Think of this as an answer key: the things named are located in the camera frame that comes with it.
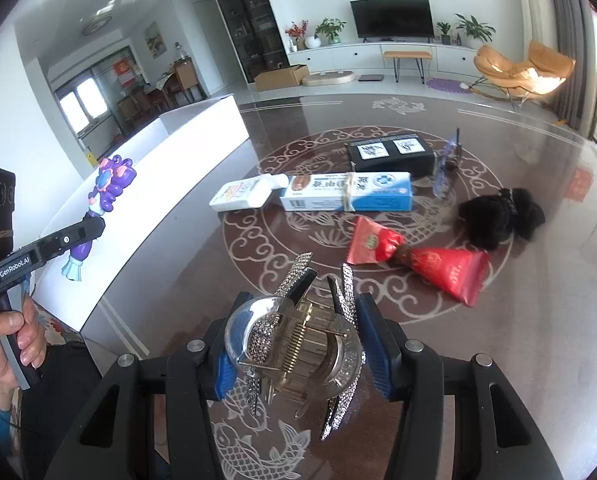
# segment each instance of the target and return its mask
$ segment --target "white bottle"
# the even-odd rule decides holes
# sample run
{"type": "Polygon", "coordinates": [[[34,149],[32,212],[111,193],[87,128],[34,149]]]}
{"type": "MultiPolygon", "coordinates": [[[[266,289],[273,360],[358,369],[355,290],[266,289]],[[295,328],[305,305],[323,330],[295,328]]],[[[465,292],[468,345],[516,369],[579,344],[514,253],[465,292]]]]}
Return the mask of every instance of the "white bottle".
{"type": "Polygon", "coordinates": [[[210,206],[214,211],[233,211],[262,207],[274,189],[285,189],[290,185],[286,174],[271,175],[263,173],[259,176],[228,182],[214,198],[210,206]]]}

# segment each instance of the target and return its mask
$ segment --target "purple rug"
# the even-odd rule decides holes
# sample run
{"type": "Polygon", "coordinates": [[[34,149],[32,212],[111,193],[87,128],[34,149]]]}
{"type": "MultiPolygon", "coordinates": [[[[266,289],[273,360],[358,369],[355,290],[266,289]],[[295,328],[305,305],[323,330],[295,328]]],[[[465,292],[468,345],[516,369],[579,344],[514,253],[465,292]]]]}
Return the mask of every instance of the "purple rug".
{"type": "Polygon", "coordinates": [[[471,90],[461,88],[461,81],[454,79],[429,79],[427,85],[441,92],[450,92],[451,94],[471,94],[471,90]]]}

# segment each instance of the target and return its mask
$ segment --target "gray curtain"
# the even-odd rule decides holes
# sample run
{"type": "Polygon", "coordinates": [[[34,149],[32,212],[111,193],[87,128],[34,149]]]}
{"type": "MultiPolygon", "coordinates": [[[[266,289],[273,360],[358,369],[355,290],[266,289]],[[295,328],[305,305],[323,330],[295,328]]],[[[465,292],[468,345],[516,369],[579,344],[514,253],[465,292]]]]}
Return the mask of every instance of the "gray curtain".
{"type": "Polygon", "coordinates": [[[557,14],[559,52],[576,59],[575,70],[557,91],[554,112],[572,128],[581,127],[583,104],[587,86],[587,42],[585,27],[591,20],[584,14],[591,12],[588,0],[554,0],[557,14]]]}

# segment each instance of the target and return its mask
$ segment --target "metal spring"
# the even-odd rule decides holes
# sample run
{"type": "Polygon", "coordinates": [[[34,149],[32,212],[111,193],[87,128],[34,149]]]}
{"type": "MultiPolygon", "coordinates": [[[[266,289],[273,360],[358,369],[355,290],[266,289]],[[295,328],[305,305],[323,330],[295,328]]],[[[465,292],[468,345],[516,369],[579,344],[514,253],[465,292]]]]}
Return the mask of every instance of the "metal spring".
{"type": "Polygon", "coordinates": [[[301,347],[303,346],[303,340],[305,339],[306,328],[304,325],[296,325],[294,330],[292,331],[292,335],[290,338],[290,343],[288,344],[288,349],[285,352],[285,357],[283,358],[283,363],[280,366],[284,372],[288,374],[292,373],[294,366],[296,365],[296,361],[299,360],[299,354],[301,352],[301,347]]]}

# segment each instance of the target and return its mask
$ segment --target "round table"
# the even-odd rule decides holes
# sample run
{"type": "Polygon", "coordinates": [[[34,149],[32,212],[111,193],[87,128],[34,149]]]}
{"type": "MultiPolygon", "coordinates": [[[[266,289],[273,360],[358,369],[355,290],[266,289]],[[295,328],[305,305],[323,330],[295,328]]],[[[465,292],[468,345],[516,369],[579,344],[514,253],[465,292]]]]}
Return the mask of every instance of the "round table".
{"type": "MultiPolygon", "coordinates": [[[[565,128],[495,108],[423,97],[336,95],[241,107],[250,140],[232,152],[163,219],[115,278],[83,328],[104,372],[115,357],[169,354],[228,312],[241,290],[269,293],[296,254],[314,252],[319,280],[345,257],[353,216],[285,213],[277,200],[258,211],[215,213],[222,184],[259,171],[346,171],[345,142],[410,128],[433,148],[461,128],[466,158],[450,199],[424,180],[407,215],[370,214],[414,243],[464,246],[458,203],[499,186],[524,187],[545,211],[531,242],[510,238],[493,253],[475,308],[457,305],[406,270],[355,269],[384,316],[438,354],[491,355],[551,447],[568,480],[597,465],[597,158],[565,128]]],[[[220,132],[216,133],[220,142],[220,132]]],[[[311,294],[327,302],[325,288],[311,294]]],[[[321,442],[325,405],[295,420],[277,396],[259,416],[239,381],[210,408],[226,478],[382,478],[400,406],[383,400],[363,370],[349,419],[321,442]]],[[[446,397],[440,478],[449,478],[453,436],[446,397]]]]}

